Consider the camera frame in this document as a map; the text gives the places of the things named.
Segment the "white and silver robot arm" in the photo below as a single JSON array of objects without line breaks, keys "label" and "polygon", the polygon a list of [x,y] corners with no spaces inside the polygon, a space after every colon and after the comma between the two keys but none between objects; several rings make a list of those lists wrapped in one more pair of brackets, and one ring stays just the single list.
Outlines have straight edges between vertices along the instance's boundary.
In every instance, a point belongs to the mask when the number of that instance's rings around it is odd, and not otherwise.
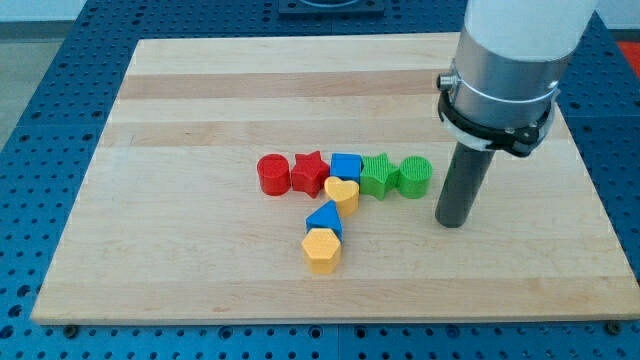
[{"label": "white and silver robot arm", "polygon": [[558,84],[596,0],[469,0],[438,114],[476,151],[528,156],[554,120]]}]

